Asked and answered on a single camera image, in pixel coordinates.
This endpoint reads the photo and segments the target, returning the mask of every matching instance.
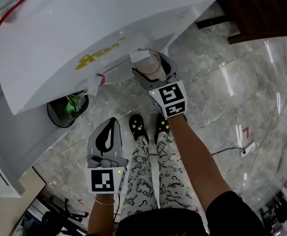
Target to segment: black slipper with yellow dots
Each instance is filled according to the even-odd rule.
[[[165,119],[162,114],[159,114],[157,117],[157,129],[156,129],[155,135],[154,135],[155,144],[157,144],[158,136],[159,136],[160,132],[166,132],[167,134],[169,134],[170,130],[171,130],[171,128],[170,128],[170,125],[168,123],[168,120]]]
[[[135,141],[137,141],[139,136],[144,136],[149,143],[148,134],[144,128],[144,119],[141,115],[133,115],[130,117],[129,128],[134,136]]]

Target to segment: patterned pajama pants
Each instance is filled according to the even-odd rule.
[[[158,208],[152,185],[151,163],[148,160],[148,144],[143,136],[136,142],[138,147],[133,153],[121,220]],[[157,155],[160,170],[160,207],[199,211],[187,175],[182,170],[176,145],[165,132],[159,134]]]

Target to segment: black cable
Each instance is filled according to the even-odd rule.
[[[235,148],[242,149],[242,150],[243,150],[243,154],[244,154],[244,155],[246,154],[246,150],[245,150],[244,148],[242,148],[242,147],[229,147],[229,148],[225,148],[224,150],[215,152],[215,153],[213,153],[213,154],[211,154],[211,155],[214,156],[214,155],[219,154],[219,153],[221,153],[221,152],[223,152],[223,151],[226,151],[226,150],[228,150],[228,149],[235,149]]]
[[[120,204],[120,195],[118,195],[118,207],[117,207],[117,210],[116,210],[116,213],[115,213],[115,216],[114,216],[113,223],[115,222],[116,216],[117,216],[117,214],[118,214],[119,204]]]

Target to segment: bracelet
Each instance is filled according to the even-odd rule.
[[[105,203],[102,203],[102,202],[100,202],[100,201],[97,201],[96,196],[94,196],[94,200],[95,200],[96,202],[98,202],[99,204],[106,205],[106,206],[110,206],[110,205],[114,205],[114,204],[115,204],[115,200],[113,200],[113,203],[110,203],[110,204],[105,204]]]

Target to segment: person's leg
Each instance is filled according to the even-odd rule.
[[[148,160],[149,149],[143,119],[141,116],[135,115],[130,118],[129,124],[137,148],[133,152],[121,220],[139,212],[158,208],[153,191],[151,164]]]
[[[176,145],[168,135],[169,132],[168,122],[159,115],[155,141],[160,169],[160,207],[199,211],[187,174],[182,169]]]

